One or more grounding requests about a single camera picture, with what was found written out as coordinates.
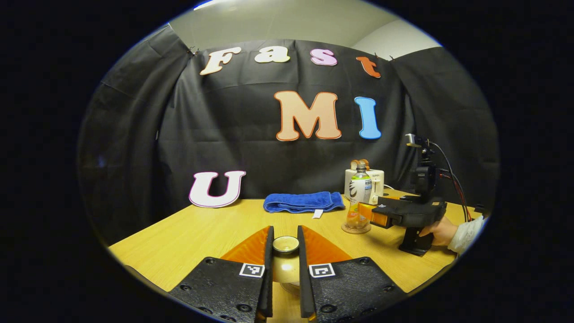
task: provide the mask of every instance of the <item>peach letter m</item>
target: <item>peach letter m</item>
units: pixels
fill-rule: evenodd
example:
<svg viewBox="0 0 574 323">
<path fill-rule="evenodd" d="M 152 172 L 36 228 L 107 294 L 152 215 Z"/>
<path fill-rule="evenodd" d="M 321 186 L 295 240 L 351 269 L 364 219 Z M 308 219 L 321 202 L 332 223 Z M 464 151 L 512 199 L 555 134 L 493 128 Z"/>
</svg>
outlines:
<svg viewBox="0 0 574 323">
<path fill-rule="evenodd" d="M 293 141 L 299 138 L 299 132 L 295 131 L 295 122 L 305 138 L 311 137 L 317 122 L 319 123 L 319 130 L 315 133 L 317 138 L 341 137 L 335 115 L 336 94 L 319 92 L 311 108 L 307 107 L 299 93 L 295 91 L 280 91 L 275 93 L 274 98 L 281 103 L 281 131 L 277 133 L 278 140 Z"/>
</svg>

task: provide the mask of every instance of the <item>blue towel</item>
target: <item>blue towel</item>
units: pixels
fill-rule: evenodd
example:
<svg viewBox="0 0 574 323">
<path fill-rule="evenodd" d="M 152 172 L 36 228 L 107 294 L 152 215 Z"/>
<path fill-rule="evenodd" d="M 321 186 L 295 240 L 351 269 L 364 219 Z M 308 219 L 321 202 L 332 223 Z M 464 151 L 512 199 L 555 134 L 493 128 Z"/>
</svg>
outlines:
<svg viewBox="0 0 574 323">
<path fill-rule="evenodd" d="M 319 192 L 313 194 L 270 194 L 263 202 L 263 208 L 269 212 L 287 211 L 291 213 L 325 212 L 339 207 L 344 209 L 341 193 Z"/>
</svg>

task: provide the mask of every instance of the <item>plastic bottle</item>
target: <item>plastic bottle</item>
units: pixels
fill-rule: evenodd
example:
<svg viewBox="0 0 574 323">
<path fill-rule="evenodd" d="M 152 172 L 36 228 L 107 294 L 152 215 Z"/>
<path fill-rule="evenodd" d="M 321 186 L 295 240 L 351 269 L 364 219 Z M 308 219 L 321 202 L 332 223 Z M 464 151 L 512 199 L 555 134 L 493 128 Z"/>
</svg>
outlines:
<svg viewBox="0 0 574 323">
<path fill-rule="evenodd" d="M 373 184 L 367 174 L 365 164 L 357 165 L 357 173 L 349 183 L 350 207 L 347 213 L 347 226 L 351 229 L 362 229 L 369 224 L 370 219 L 359 213 L 359 203 L 368 203 Z"/>
</svg>

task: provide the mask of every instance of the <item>bottle label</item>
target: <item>bottle label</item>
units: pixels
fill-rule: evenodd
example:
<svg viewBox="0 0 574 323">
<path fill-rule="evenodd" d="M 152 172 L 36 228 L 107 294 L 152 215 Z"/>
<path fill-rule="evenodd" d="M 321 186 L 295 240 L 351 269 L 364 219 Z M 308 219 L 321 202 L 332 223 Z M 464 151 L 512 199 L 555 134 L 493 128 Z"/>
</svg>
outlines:
<svg viewBox="0 0 574 323">
<path fill-rule="evenodd" d="M 373 184 L 369 177 L 354 178 L 349 183 L 349 195 L 361 203 L 369 203 L 372 189 Z"/>
</svg>

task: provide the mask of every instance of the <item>black cloth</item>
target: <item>black cloth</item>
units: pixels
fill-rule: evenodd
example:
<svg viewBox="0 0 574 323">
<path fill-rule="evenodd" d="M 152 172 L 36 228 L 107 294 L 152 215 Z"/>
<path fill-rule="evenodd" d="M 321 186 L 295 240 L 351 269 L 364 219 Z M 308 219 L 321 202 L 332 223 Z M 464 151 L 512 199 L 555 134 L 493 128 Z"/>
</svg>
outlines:
<svg viewBox="0 0 574 323">
<path fill-rule="evenodd" d="M 479 86 L 443 47 L 429 48 L 390 61 L 412 106 L 416 133 L 438 144 L 464 190 L 467 205 L 491 211 L 500 176 L 498 134 Z M 440 151 L 431 157 L 448 169 Z M 460 204 L 447 179 L 435 193 Z"/>
<path fill-rule="evenodd" d="M 86 212 L 104 242 L 165 217 L 153 182 L 155 135 L 189 59 L 166 25 L 132 47 L 104 76 L 79 134 L 78 172 Z"/>
<path fill-rule="evenodd" d="M 280 45 L 289 50 L 286 63 L 257 63 L 259 49 Z M 201 76 L 209 53 L 241 47 L 219 72 Z M 335 66 L 319 66 L 309 52 L 331 50 Z M 356 57 L 376 62 L 383 75 L 367 74 Z M 320 92 L 335 93 L 336 120 L 342 136 L 320 139 L 313 134 L 295 141 L 279 141 L 279 91 L 296 91 L 311 107 Z M 375 115 L 382 136 L 360 137 L 361 113 L 356 97 L 376 101 Z M 344 170 L 353 159 L 367 159 L 385 171 L 385 182 L 403 186 L 409 181 L 414 152 L 405 133 L 413 132 L 414 119 L 405 104 L 400 80 L 388 61 L 354 49 L 314 41 L 251 41 L 214 48 L 193 57 L 182 72 L 165 111 L 158 151 L 172 212 L 189 205 L 193 175 L 212 171 L 212 195 L 227 188 L 226 171 L 243 170 L 240 198 L 265 198 L 271 193 L 309 194 L 343 192 Z"/>
<path fill-rule="evenodd" d="M 288 48 L 286 63 L 257 63 L 259 49 Z M 241 47 L 218 72 L 200 75 L 214 51 Z M 338 63 L 319 66 L 310 51 L 329 49 Z M 79 176 L 88 215 L 108 244 L 191 203 L 193 175 L 213 171 L 210 194 L 227 187 L 224 173 L 243 170 L 240 198 L 271 193 L 343 192 L 352 159 L 384 170 L 385 183 L 412 191 L 417 151 L 406 133 L 441 145 L 468 202 L 490 205 L 498 177 L 496 130 L 486 101 L 470 76 L 443 48 L 387 61 L 337 45 L 300 40 L 249 41 L 187 53 L 170 27 L 137 44 L 102 80 L 79 141 Z M 356 60 L 376 63 L 380 78 Z M 335 93 L 342 136 L 279 141 L 278 91 L 296 91 L 308 107 L 319 92 Z M 360 137 L 356 97 L 376 101 L 382 136 Z M 433 159 L 446 168 L 437 152 Z M 459 203 L 452 184 L 437 192 Z"/>
</svg>

